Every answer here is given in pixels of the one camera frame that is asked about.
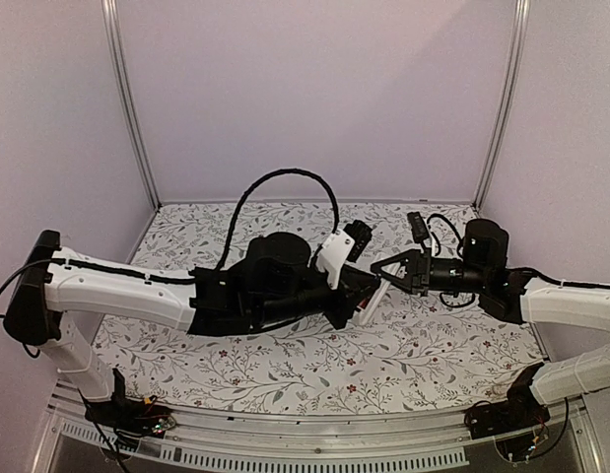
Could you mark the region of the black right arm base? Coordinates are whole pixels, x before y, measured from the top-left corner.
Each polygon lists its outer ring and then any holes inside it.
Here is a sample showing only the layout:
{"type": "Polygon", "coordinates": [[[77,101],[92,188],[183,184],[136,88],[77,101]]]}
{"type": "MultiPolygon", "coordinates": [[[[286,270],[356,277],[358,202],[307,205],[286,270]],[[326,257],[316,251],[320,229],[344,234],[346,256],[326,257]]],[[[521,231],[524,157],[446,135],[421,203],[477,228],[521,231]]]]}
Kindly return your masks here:
{"type": "Polygon", "coordinates": [[[548,408],[533,396],[533,376],[542,368],[537,363],[524,369],[514,380],[503,401],[478,401],[464,412],[464,425],[473,439],[482,439],[545,424],[548,408]]]}

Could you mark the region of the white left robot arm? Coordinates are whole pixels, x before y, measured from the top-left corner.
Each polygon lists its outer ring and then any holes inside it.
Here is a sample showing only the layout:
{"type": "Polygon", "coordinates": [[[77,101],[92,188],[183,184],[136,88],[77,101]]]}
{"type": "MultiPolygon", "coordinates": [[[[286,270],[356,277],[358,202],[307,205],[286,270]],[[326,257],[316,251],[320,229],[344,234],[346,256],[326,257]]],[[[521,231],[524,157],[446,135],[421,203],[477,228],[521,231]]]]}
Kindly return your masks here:
{"type": "Polygon", "coordinates": [[[40,234],[27,263],[8,279],[15,287],[3,317],[6,333],[39,348],[114,427],[135,420],[124,381],[101,361],[68,318],[70,311],[153,322],[189,335],[263,333],[323,314],[342,329],[379,287],[352,267],[360,245],[344,231],[313,252],[300,236],[254,238],[228,269],[146,270],[82,255],[40,234]]]}

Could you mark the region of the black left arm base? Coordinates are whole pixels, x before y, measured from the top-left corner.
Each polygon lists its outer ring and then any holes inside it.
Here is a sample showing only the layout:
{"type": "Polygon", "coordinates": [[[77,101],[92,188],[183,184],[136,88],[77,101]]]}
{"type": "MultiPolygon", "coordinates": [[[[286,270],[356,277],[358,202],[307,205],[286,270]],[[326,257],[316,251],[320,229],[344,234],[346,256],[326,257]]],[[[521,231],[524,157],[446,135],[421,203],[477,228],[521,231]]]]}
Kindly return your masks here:
{"type": "Polygon", "coordinates": [[[126,396],[124,376],[118,369],[111,373],[113,390],[109,399],[92,401],[83,398],[87,420],[111,427],[118,436],[129,439],[161,439],[176,427],[172,410],[160,405],[156,395],[143,400],[130,399],[126,396]]]}

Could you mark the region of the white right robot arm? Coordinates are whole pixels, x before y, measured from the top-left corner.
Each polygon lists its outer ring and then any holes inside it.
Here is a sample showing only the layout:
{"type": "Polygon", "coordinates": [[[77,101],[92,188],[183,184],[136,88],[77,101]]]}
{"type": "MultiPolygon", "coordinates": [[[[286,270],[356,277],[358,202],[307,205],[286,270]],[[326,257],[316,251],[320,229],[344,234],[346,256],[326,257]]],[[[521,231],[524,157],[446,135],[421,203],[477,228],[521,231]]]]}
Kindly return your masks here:
{"type": "MultiPolygon", "coordinates": [[[[610,333],[610,285],[550,278],[540,271],[507,266],[508,233],[486,219],[466,224],[458,258],[440,258],[423,247],[372,264],[372,272],[411,295],[472,294],[479,307],[510,324],[557,323],[610,333]]],[[[560,362],[540,363],[520,373],[499,409],[509,430],[533,418],[537,405],[610,387],[610,343],[560,362]]]]}

